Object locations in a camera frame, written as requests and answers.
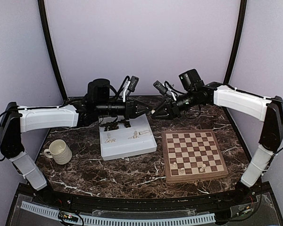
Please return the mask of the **white plastic divided tray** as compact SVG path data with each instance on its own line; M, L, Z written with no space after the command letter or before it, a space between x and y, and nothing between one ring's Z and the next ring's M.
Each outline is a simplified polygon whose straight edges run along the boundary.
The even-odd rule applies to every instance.
M107 117L99 120L100 150L103 160L152 153L157 150L146 115L135 119Z

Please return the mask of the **wooden chess board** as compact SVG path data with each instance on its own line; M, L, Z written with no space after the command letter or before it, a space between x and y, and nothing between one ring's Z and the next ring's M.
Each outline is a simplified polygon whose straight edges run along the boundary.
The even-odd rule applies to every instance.
M162 147L167 183L224 178L229 172L215 133L211 129L162 132Z

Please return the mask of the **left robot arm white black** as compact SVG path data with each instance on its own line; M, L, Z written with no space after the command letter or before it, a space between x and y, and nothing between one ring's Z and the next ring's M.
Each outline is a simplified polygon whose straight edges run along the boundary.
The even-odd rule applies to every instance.
M22 133L58 127L87 127L100 116L135 119L152 110L147 103L126 95L120 99L119 95L108 79L95 79L89 82L84 97L68 104L27 107L10 102L0 114L0 152L3 158L9 159L31 187L39 191L38 196L45 204L54 205L57 194L49 189L46 177L27 154L21 141Z

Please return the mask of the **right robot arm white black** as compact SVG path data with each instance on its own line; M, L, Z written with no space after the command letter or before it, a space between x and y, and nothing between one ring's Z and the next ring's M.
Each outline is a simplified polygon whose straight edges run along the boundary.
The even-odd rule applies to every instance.
M250 164L243 173L231 200L242 204L250 195L252 187L268 170L273 158L282 151L283 99L249 93L229 84L211 82L205 84L196 69L179 75L184 92L173 88L167 81L155 81L153 86L164 96L164 101L152 111L153 119L172 120L193 106L214 105L248 115L262 123L262 131Z

